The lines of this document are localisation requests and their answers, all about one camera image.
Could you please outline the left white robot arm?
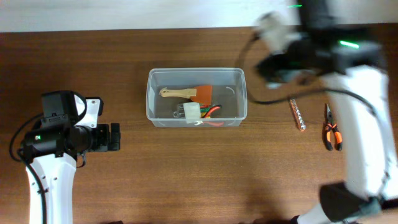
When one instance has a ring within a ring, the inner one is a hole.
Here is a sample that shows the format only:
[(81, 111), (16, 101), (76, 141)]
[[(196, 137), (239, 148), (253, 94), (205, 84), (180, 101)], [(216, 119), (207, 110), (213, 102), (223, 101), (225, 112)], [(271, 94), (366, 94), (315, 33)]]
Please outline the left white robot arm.
[(41, 96), (43, 113), (17, 154), (30, 187), (30, 223), (72, 223), (73, 180), (88, 152), (120, 150), (120, 125), (99, 124), (100, 97), (60, 90)]

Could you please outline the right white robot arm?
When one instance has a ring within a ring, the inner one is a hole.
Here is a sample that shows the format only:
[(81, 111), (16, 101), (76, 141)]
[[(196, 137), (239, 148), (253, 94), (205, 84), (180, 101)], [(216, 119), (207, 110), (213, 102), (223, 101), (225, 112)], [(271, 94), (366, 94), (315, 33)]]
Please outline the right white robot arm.
[(397, 153), (382, 44), (367, 27), (342, 26), (326, 1), (297, 1), (300, 26), (275, 13), (259, 19), (257, 36), (270, 54), (257, 67), (265, 80), (287, 83), (302, 71), (323, 82), (346, 159), (344, 181), (320, 187), (319, 203), (292, 223), (356, 223), (397, 208)]

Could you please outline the orange scraper wooden handle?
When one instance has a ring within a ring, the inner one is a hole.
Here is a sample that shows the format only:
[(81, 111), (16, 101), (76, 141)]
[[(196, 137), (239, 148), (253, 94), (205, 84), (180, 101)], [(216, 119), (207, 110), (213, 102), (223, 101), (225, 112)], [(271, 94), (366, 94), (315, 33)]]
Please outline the orange scraper wooden handle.
[(213, 92), (212, 85), (200, 85), (193, 88), (186, 88), (181, 90), (170, 90), (165, 87), (160, 90), (160, 95), (162, 97), (186, 98), (199, 104), (211, 105), (212, 92)]

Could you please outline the clear plastic container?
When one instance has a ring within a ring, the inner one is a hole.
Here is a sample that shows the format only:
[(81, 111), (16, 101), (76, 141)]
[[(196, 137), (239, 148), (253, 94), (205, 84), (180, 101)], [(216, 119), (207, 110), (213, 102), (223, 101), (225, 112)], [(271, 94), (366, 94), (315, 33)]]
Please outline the clear plastic container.
[(235, 127), (248, 110), (240, 68), (155, 68), (149, 72), (146, 115), (160, 128)]

